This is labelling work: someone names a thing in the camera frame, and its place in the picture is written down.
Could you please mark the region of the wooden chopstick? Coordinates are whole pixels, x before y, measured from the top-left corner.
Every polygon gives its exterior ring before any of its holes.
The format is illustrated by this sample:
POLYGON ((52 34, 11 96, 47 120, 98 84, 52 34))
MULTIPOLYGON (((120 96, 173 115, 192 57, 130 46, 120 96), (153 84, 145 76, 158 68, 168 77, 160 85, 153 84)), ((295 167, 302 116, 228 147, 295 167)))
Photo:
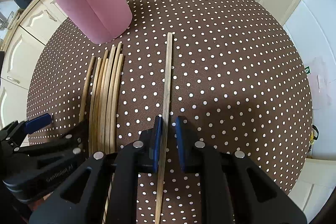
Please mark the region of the wooden chopstick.
POLYGON ((100 90, 100 101, 98 108, 98 124, 97 124, 97 149, 99 151, 104 151, 104 133, 103 133, 103 103, 104 103, 104 93, 105 93, 105 78, 106 71, 108 70, 109 59, 107 58, 104 63, 104 70, 102 74, 101 90, 100 90))
POLYGON ((106 108, 106 120, 105 120, 105 153, 110 153, 110 120, 112 113, 112 99, 113 99, 113 89, 114 89, 114 81, 116 77, 116 70, 119 55, 121 52, 122 43, 118 43, 117 49, 115 50, 113 63, 112 63, 112 73, 110 75, 109 82, 109 91, 108 91, 108 100, 107 100, 107 108, 106 108))
POLYGON ((94 74, 92 94, 91 94, 91 104, 90 104, 90 112, 89 112, 89 136, 88 136, 88 149, 89 149, 89 155, 90 156, 92 155, 93 112, 94 112, 94 106, 95 106, 96 88, 97 88, 98 78, 99 78, 99 74, 100 74, 101 62, 102 62, 102 59, 98 58, 97 65, 96 65, 96 70, 95 70, 95 74, 94 74))
POLYGON ((100 103, 100 93, 101 93, 101 85, 102 85, 102 78, 105 68, 105 62, 108 58, 109 50, 106 50, 104 53, 104 57, 101 60, 101 66, 98 75, 96 93, 95 93, 95 102, 94 102, 94 111, 93 111, 93 124, 92 124, 92 152, 97 151, 97 124, 98 124, 98 109, 100 103))
POLYGON ((106 71, 106 78, 105 78, 105 93, 104 93, 104 103, 103 103, 103 133, 104 133, 104 151, 105 152, 105 124, 106 124, 106 110, 107 110, 107 102, 108 102, 108 93, 109 93, 109 84, 110 84, 110 75, 113 66, 114 54, 115 54, 116 47, 112 45, 110 55, 108 57, 109 64, 108 70, 106 71))
POLYGON ((114 153, 116 151, 116 114, 117 114, 117 101, 119 94, 122 64, 123 64, 123 54, 119 54, 116 75, 114 78, 112 107, 110 115, 110 137, 109 137, 110 153, 114 153))
POLYGON ((163 200, 167 134, 169 129, 169 113, 170 113, 172 53, 173 53, 173 34, 171 32, 168 32, 167 45, 166 45, 166 60, 165 60, 165 82, 164 82, 163 105, 162 105, 162 137, 161 137, 161 148, 158 163, 157 198, 155 205, 155 224, 160 223, 162 200, 163 200))
POLYGON ((86 100, 87 100, 88 89, 89 89, 89 84, 90 84, 90 78, 92 75, 92 70, 95 64, 95 60, 96 60, 96 57, 92 56, 89 62, 88 69, 87 69, 86 79, 84 81, 84 88, 83 88, 81 103, 80 103, 79 123, 84 120, 85 106, 86 106, 86 100))

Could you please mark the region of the brown polka dot tablecloth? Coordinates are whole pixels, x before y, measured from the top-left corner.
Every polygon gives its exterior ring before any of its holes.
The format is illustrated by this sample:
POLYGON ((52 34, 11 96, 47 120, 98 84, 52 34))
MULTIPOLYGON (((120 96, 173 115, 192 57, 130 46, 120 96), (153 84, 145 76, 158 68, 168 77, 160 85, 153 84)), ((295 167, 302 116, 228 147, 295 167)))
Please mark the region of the brown polka dot tablecloth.
POLYGON ((285 194, 259 186, 234 192, 231 223, 306 223, 289 198, 306 161, 313 124, 309 81, 281 24, 255 0, 127 0, 133 20, 115 41, 96 45, 66 19, 38 59, 27 116, 53 116, 29 143, 54 141, 79 122, 92 57, 121 46, 116 149, 136 141, 162 113, 167 34, 173 36, 170 118, 160 223, 203 223, 201 175, 181 170, 177 117, 206 147, 243 152, 285 194))

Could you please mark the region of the pink cylindrical utensil cup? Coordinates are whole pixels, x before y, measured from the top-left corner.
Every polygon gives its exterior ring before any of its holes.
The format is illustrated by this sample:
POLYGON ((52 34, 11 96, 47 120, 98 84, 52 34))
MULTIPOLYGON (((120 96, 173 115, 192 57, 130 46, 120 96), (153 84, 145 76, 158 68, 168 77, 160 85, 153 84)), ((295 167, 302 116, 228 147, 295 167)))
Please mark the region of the pink cylindrical utensil cup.
POLYGON ((127 0, 54 0, 93 43, 103 44, 122 35, 132 21, 127 0))

